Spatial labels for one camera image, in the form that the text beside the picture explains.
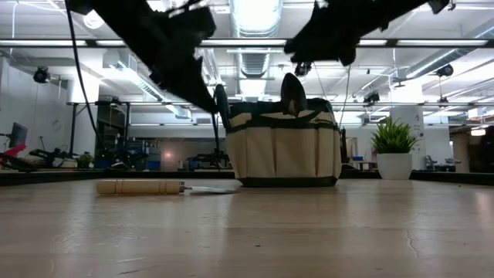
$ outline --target wooden table surface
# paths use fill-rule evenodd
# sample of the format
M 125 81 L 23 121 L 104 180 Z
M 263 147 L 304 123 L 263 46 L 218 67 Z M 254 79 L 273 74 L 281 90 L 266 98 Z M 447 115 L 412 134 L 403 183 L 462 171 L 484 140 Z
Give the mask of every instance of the wooden table surface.
M 494 275 L 493 187 L 341 180 L 98 197 L 94 183 L 0 188 L 0 277 Z

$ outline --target ceiling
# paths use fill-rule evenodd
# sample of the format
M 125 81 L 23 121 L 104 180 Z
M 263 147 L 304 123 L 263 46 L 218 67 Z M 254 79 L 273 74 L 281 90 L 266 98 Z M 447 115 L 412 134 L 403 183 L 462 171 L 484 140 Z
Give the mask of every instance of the ceiling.
M 312 1 L 285 0 L 279 24 L 278 37 L 290 38 L 304 26 L 312 12 Z M 161 1 L 151 1 L 150 5 L 160 6 Z M 228 12 L 227 0 L 210 1 L 217 30 L 214 37 L 232 37 L 232 25 Z M 67 18 L 63 12 L 63 1 L 16 1 L 0 0 L 0 38 L 44 39 L 69 38 Z M 457 8 L 432 15 L 427 6 L 422 6 L 407 15 L 393 21 L 384 32 L 372 32 L 367 38 L 468 38 L 469 32 L 480 25 L 493 20 L 494 1 L 457 1 Z M 76 35 L 81 39 L 118 39 L 106 25 L 93 30 L 83 23 L 83 17 L 75 16 Z M 360 89 L 379 77 L 382 73 L 392 73 L 393 69 L 406 69 L 419 63 L 440 49 L 358 49 L 357 59 L 350 72 L 339 63 L 333 61 L 315 63 L 310 73 L 301 78 L 306 94 L 314 97 L 326 97 L 333 102 L 343 102 L 347 98 L 362 101 L 365 92 Z M 102 57 L 106 49 L 81 49 L 80 57 L 84 69 L 101 80 L 100 94 L 112 94 L 122 100 L 139 101 L 143 92 L 133 83 L 110 74 L 102 67 Z M 235 54 L 227 49 L 215 49 L 215 62 L 218 65 L 222 81 L 226 85 L 227 94 L 234 97 L 239 93 L 239 68 L 236 66 Z M 63 59 L 72 59 L 71 49 L 15 49 L 13 56 L 25 61 L 22 66 L 35 69 L 37 59 L 52 61 L 52 74 L 62 78 L 73 78 L 75 67 L 61 63 Z M 424 76 L 414 83 L 420 83 L 425 100 L 435 102 L 440 94 L 454 93 L 467 89 L 489 78 L 494 70 L 492 58 L 494 49 L 478 49 L 467 56 L 452 62 L 455 73 L 443 78 L 439 86 L 438 77 Z M 271 55 L 268 73 L 264 76 L 266 83 L 266 99 L 277 100 L 281 82 L 285 73 L 293 70 L 289 56 L 282 53 Z M 373 89 L 381 95 L 381 101 L 387 99 L 390 84 L 386 76 L 376 81 Z M 456 97 L 456 102 L 475 101 L 479 98 L 489 100 L 494 97 L 494 86 L 483 86 L 481 90 L 473 90 Z

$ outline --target green leaves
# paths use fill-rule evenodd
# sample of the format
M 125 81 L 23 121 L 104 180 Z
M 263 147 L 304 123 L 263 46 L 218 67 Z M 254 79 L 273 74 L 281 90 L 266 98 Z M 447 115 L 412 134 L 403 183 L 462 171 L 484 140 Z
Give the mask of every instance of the green leaves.
M 389 117 L 386 124 L 378 124 L 377 133 L 372 133 L 372 146 L 379 154 L 407 154 L 418 142 L 410 136 L 410 129 L 408 124 L 397 124 Z

